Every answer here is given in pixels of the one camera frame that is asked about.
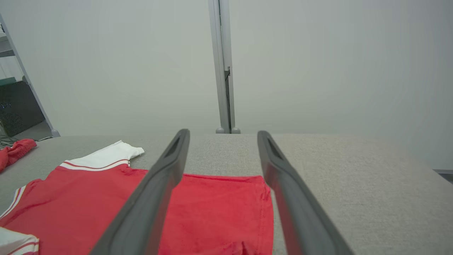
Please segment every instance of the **red t-shirt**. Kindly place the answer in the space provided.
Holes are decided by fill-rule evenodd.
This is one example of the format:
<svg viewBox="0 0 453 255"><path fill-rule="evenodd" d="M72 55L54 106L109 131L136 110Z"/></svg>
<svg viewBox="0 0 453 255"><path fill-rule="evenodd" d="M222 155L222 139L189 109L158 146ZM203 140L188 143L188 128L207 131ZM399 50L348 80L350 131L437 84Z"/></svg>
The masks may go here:
<svg viewBox="0 0 453 255"><path fill-rule="evenodd" d="M65 161L17 190L0 226L39 238L39 253L88 254L148 172L123 142ZM170 199L159 254L271 254L273 210L260 176L184 175Z"/></svg>

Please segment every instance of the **green object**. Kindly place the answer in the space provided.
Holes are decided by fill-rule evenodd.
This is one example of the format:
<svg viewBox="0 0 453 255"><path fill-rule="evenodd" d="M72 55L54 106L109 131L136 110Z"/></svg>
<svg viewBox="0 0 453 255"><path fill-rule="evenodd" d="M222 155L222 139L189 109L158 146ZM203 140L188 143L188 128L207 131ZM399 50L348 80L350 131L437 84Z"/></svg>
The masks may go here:
<svg viewBox="0 0 453 255"><path fill-rule="evenodd" d="M2 80L0 80L0 86L11 84L11 83L15 83L15 82L16 82L16 78L15 77L2 79Z"/></svg>

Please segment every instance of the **red stripe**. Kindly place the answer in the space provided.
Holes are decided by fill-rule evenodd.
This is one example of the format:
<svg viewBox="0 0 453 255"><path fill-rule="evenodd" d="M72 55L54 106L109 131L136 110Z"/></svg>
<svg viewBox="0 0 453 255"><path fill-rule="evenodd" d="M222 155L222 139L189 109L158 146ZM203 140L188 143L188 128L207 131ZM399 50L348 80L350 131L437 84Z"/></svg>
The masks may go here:
<svg viewBox="0 0 453 255"><path fill-rule="evenodd" d="M128 160L128 159L120 159L120 160L118 160L118 161L116 161L116 162L113 162L113 163L110 164L110 165L106 165L105 167L111 166L111 165L113 165L113 164L115 164L115 163L118 163L118 162L120 162L120 161L123 161L123 160ZM90 169L101 169L101 168L105 168L105 167L86 167L86 166L78 166L78 165L74 165L74 164L72 164L72 163L70 163L70 162L68 162L68 161L65 161L65 162L63 162L63 163L68 164L68 165L71 165L71 166L73 166L73 167L84 167L84 168L90 168Z"/></svg>
<svg viewBox="0 0 453 255"><path fill-rule="evenodd" d="M26 243L26 244L22 245L21 247L15 249L14 251L8 253L8 255L13 254L13 253L17 252L18 250L20 250L20 249L22 249L22 248L24 248L24 247L26 247L26 246L29 246L29 245L37 245L37 244L39 244L39 242L29 242L29 243Z"/></svg>
<svg viewBox="0 0 453 255"><path fill-rule="evenodd" d="M1 218L5 217L8 213L10 213L10 212L13 210L14 204L16 203L17 198L19 197L19 194L20 194L20 190L21 190L21 189L22 189L22 187L20 187L19 190L17 191L16 198L14 199L14 202L11 204L11 208L9 208Z"/></svg>

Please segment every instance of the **gray fabric tablecloth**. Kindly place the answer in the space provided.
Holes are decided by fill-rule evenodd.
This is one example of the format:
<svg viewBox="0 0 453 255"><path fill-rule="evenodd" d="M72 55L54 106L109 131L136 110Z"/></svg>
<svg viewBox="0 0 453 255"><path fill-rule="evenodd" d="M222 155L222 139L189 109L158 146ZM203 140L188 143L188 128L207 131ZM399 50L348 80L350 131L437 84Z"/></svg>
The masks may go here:
<svg viewBox="0 0 453 255"><path fill-rule="evenodd" d="M340 135L274 135L356 254L453 254L453 185L388 144ZM0 174L0 212L15 189L46 176L61 162L123 140L142 147L134 168L150 168L172 136L59 137ZM192 136L185 173L261 175L256 135ZM284 254L273 197L274 253Z"/></svg>

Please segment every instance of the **floor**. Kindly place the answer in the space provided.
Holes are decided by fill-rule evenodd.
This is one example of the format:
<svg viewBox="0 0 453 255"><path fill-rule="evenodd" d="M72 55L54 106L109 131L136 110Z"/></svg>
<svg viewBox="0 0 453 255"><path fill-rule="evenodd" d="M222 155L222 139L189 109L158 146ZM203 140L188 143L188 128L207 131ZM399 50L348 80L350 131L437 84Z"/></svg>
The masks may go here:
<svg viewBox="0 0 453 255"><path fill-rule="evenodd" d="M47 122L43 121L25 131L22 133L19 133L14 136L14 138L17 139L25 139L25 138L31 138L34 140L39 140L43 139L45 137L50 137L52 136L52 132L50 131L49 125Z"/></svg>

